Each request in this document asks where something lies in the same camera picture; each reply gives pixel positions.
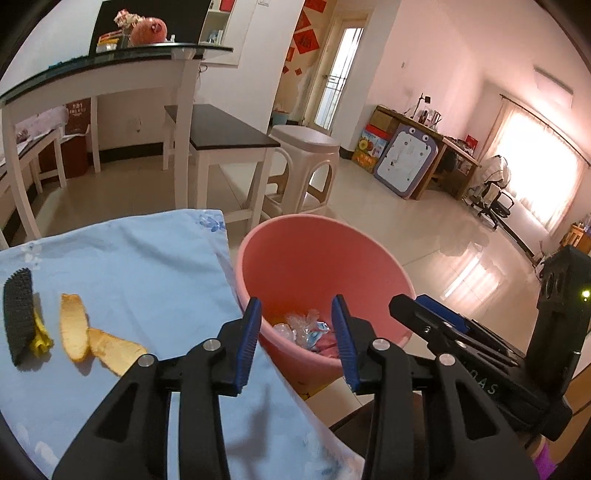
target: yellow sponge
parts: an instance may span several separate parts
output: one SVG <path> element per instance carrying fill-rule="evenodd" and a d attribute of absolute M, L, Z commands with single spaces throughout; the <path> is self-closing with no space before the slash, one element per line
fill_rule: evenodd
<path fill-rule="evenodd" d="M 35 338 L 29 344 L 29 348 L 36 357 L 40 357 L 53 346 L 53 340 L 36 310 L 33 310 L 33 315 L 35 317 Z"/>

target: trash bin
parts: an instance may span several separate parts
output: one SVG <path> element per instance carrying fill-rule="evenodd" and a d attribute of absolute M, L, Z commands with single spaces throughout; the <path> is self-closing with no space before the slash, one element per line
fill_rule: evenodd
<path fill-rule="evenodd" d="M 236 288 L 243 308 L 251 296 L 261 299 L 261 344 L 298 393 L 341 377 L 340 360 L 291 343 L 265 319 L 316 309 L 331 324 L 331 301 L 341 293 L 351 315 L 370 321 L 378 336 L 404 346 L 412 335 L 388 311 L 395 295 L 415 298 L 400 263 L 364 233 L 333 219 L 284 215 L 257 226 L 240 246 Z"/>

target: white table leg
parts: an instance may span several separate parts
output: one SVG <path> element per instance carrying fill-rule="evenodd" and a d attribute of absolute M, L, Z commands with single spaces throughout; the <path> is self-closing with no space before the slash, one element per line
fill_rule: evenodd
<path fill-rule="evenodd" d="M 10 107 L 2 108 L 2 139 L 4 141 L 4 154 L 10 190 L 14 197 L 14 203 L 21 217 L 22 225 L 27 236 L 31 239 L 41 238 L 41 232 L 35 221 L 33 210 L 27 198 L 27 189 L 22 179 L 21 163 L 18 159 L 17 140 L 10 115 Z"/>
<path fill-rule="evenodd" d="M 195 194 L 195 208 L 203 210 L 207 208 L 207 177 L 209 176 L 209 153 L 205 151 L 196 152 L 195 162 L 197 167 L 197 192 Z"/>
<path fill-rule="evenodd" d="M 195 60 L 184 61 L 183 77 L 177 91 L 178 108 L 174 129 L 174 205 L 178 209 L 189 206 L 189 139 L 193 95 L 200 63 Z"/>
<path fill-rule="evenodd" d="M 170 147 L 173 146 L 174 123 L 164 112 L 164 141 L 162 143 L 162 169 L 168 170 L 168 159 L 170 158 Z"/>
<path fill-rule="evenodd" d="M 273 164 L 275 148 L 266 148 L 263 161 L 256 164 L 255 174 L 252 178 L 251 188 L 248 193 L 247 205 L 252 210 L 252 217 L 248 221 L 248 231 L 256 227 L 261 221 L 262 202 L 267 189 L 269 173 Z"/>
<path fill-rule="evenodd" d="M 66 171 L 64 170 L 64 159 L 61 157 L 61 143 L 59 138 L 53 141 L 53 151 L 56 154 L 57 176 L 60 179 L 60 187 L 65 189 L 67 184 Z"/>
<path fill-rule="evenodd" d="M 95 173 L 100 172 L 99 156 L 99 99 L 90 97 L 90 142 L 92 143 L 92 163 Z"/>
<path fill-rule="evenodd" d="M 6 250 L 8 248 L 10 248 L 10 245 L 8 245 L 8 242 L 4 238 L 4 234 L 2 233 L 2 230 L 0 230 L 0 250 Z"/>
<path fill-rule="evenodd" d="M 29 163 L 31 167 L 31 176 L 33 177 L 33 181 L 35 182 L 35 188 L 37 189 L 38 194 L 43 193 L 43 186 L 41 185 L 41 179 L 39 178 L 39 173 L 41 168 L 39 167 L 39 155 L 33 159 L 31 163 Z"/>

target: metal screw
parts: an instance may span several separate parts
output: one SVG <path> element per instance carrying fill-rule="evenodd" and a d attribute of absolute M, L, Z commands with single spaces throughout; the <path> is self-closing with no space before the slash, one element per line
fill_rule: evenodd
<path fill-rule="evenodd" d="M 390 342 L 388 342 L 385 338 L 376 338 L 372 345 L 376 350 L 383 352 L 384 350 L 388 350 L 390 348 Z"/>
<path fill-rule="evenodd" d="M 439 361 L 442 365 L 450 367 L 456 363 L 456 358 L 453 355 L 450 355 L 449 353 L 444 353 L 439 356 Z"/>
<path fill-rule="evenodd" d="M 217 338 L 210 338 L 209 340 L 205 340 L 203 342 L 203 348 L 208 352 L 215 352 L 221 346 L 222 344 Z"/>
<path fill-rule="evenodd" d="M 154 356 L 148 353 L 145 353 L 141 357 L 138 358 L 138 365 L 141 367 L 150 367 L 154 364 Z"/>

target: light blue tablecloth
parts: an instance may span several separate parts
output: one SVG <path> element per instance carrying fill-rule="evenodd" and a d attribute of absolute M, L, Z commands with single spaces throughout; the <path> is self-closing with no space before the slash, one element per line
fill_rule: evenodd
<path fill-rule="evenodd" d="M 0 410 L 50 478 L 76 433 L 117 382 L 92 356 L 75 365 L 59 332 L 61 293 L 82 297 L 90 325 L 139 342 L 160 359 L 184 355 L 242 316 L 220 211 L 177 210 L 92 225 L 0 252 L 0 285 L 33 272 L 56 345 L 18 369 L 0 332 Z M 238 398 L 220 398 L 232 479 L 358 479 L 362 459 L 311 415 L 257 347 Z M 178 478 L 178 397 L 169 428 L 169 478 Z"/>

